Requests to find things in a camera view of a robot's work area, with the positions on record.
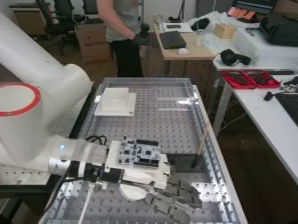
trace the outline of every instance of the metal table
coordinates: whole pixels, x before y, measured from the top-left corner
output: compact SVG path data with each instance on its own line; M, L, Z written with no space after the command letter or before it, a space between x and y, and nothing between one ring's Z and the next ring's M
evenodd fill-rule
M133 117L93 115L107 87L129 87L129 91L137 93ZM184 156L197 154L208 122L201 97L189 79L107 78L97 91L79 137L105 135L108 145L112 140L121 140L124 136L159 141L163 152L169 156L176 155L176 164L187 170L184 173L175 173L175 176L192 183L201 193L203 209L189 210L192 222L248 223L212 130L199 166L204 169L192 169L192 162L184 159ZM87 192L88 183L66 184L44 223L76 223ZM175 221L143 201L128 201L121 196L117 185L109 184L107 190L92 195L84 223L172 224Z

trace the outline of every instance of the cardboard box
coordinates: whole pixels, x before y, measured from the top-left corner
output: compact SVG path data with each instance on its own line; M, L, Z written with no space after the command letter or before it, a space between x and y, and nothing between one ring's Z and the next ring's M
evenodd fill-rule
M76 26L76 34L85 62L111 60L112 53L107 42L105 24L83 24Z
M85 62L108 61L112 58L109 43L87 44L81 47Z
M225 25L225 24L217 24L216 25L216 35L221 39L233 39L234 33L236 33L236 26Z

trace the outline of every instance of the circuit board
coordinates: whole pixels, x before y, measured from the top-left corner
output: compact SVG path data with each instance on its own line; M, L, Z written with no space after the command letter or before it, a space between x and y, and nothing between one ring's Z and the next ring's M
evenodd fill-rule
M119 153L120 164L159 167L160 160L161 149L159 142L124 139Z

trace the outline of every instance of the wooden cabinet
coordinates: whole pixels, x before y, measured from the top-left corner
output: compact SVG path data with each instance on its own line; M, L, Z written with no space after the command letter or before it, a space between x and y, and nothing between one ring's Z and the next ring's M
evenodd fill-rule
M105 24L83 24L76 26L76 34L85 62L105 61L112 57L107 42Z
M28 35L47 35L46 19L36 4L15 4L10 8L14 11L19 27Z

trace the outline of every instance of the person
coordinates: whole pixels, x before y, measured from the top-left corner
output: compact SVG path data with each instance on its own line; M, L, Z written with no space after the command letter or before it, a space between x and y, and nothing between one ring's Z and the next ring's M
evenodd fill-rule
M140 45L149 44L149 35L140 35L139 0L97 0L97 8L116 54L119 77L143 77Z

